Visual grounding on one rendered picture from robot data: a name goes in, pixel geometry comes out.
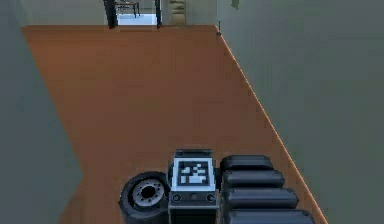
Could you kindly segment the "black door frame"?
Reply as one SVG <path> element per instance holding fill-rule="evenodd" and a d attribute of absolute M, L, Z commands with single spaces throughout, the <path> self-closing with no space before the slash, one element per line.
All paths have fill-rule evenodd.
<path fill-rule="evenodd" d="M 154 0 L 156 10 L 156 27 L 162 26 L 161 19 L 161 0 Z M 118 26 L 117 12 L 115 0 L 103 0 L 104 9 L 107 18 L 107 24 L 110 29 L 114 29 Z"/>

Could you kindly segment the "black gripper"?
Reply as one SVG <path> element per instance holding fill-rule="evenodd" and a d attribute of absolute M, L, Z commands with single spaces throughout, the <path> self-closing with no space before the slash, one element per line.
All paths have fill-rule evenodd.
<path fill-rule="evenodd" d="M 163 172 L 147 171 L 132 177 L 118 202 L 124 224 L 169 224 L 169 192 Z"/>

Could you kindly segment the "dark wooden chair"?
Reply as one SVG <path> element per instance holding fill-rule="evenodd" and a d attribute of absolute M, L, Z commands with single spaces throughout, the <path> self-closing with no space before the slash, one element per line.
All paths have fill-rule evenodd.
<path fill-rule="evenodd" d="M 119 13 L 124 12 L 125 10 L 132 9 L 133 15 L 135 18 L 140 16 L 140 4 L 138 1 L 130 1 L 130 0 L 116 0 L 115 6 Z"/>

